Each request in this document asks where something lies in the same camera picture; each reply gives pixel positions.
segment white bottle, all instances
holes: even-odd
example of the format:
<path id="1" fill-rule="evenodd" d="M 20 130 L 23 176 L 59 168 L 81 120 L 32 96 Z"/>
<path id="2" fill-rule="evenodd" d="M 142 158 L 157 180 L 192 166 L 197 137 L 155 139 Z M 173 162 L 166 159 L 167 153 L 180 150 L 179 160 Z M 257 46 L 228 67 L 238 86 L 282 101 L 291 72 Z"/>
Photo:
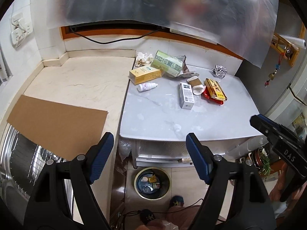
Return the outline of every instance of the white bottle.
<path id="1" fill-rule="evenodd" d="M 144 83 L 144 84 L 139 84 L 137 85 L 137 89 L 139 92 L 143 92 L 143 91 L 148 91 L 151 90 L 153 88 L 156 88 L 158 86 L 158 84 L 156 83 Z"/>

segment beige countertop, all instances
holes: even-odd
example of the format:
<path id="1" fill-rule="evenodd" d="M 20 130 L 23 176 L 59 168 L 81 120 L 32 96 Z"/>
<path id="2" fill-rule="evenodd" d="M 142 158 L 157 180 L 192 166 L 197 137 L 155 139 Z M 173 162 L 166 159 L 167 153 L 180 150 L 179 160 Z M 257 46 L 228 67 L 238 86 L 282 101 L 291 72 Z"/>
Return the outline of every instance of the beige countertop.
<path id="1" fill-rule="evenodd" d="M 92 185 L 107 220 L 118 129 L 133 63 L 134 58 L 129 57 L 69 58 L 61 67 L 44 68 L 24 92 L 43 100 L 108 111 L 102 135 L 111 132 L 115 144 L 100 178 Z M 82 222 L 76 203 L 74 220 Z"/>

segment bell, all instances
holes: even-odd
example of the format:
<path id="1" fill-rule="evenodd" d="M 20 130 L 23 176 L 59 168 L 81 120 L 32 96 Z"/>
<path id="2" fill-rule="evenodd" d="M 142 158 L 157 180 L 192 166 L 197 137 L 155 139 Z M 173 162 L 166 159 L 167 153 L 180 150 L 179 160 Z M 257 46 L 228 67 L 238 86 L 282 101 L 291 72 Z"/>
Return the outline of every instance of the bell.
<path id="1" fill-rule="evenodd" d="M 269 78 L 270 78 L 271 80 L 273 80 L 274 77 L 275 77 L 274 73 L 270 73 L 270 74 L 269 74 Z"/>

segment green plant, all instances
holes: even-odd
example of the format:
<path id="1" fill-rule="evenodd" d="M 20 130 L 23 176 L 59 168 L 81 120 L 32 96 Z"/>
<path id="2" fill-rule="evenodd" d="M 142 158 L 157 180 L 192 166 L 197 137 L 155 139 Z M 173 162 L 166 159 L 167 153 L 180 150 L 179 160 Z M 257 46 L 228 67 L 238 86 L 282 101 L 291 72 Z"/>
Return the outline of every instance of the green plant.
<path id="1" fill-rule="evenodd" d="M 264 176 L 268 176 L 271 173 L 272 168 L 270 165 L 270 159 L 268 158 L 265 149 L 260 150 L 259 156 L 263 164 L 263 168 L 260 173 Z"/>

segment yellow and brown box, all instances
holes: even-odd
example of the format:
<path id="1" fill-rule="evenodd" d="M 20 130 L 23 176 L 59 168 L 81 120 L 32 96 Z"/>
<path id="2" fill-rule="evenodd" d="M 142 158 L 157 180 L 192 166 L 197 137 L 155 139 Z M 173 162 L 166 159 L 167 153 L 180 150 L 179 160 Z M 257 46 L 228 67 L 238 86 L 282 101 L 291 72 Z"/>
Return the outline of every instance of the yellow and brown box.
<path id="1" fill-rule="evenodd" d="M 156 78 L 160 78 L 161 76 L 162 76 L 161 70 L 151 67 L 150 65 L 146 65 L 143 67 L 133 69 L 129 73 L 129 79 L 135 85 L 138 85 L 140 83 L 144 83 L 144 82 L 156 79 Z"/>
<path id="2" fill-rule="evenodd" d="M 208 92 L 210 93 L 211 98 L 221 101 L 227 100 L 225 93 L 223 92 L 222 88 L 220 87 L 220 84 L 216 80 L 205 79 L 205 85 L 208 89 Z"/>

